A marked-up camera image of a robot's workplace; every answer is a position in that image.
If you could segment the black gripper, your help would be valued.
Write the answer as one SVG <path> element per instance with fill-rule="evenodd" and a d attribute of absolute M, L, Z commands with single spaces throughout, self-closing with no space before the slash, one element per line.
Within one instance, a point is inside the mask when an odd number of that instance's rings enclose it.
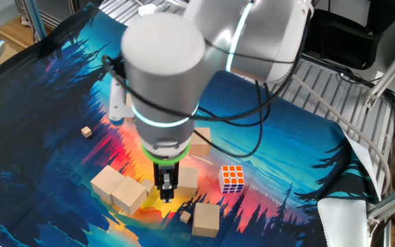
<path fill-rule="evenodd" d="M 171 202 L 174 189 L 178 186 L 179 162 L 171 165 L 154 163 L 154 184 L 160 188 L 160 198 Z"/>

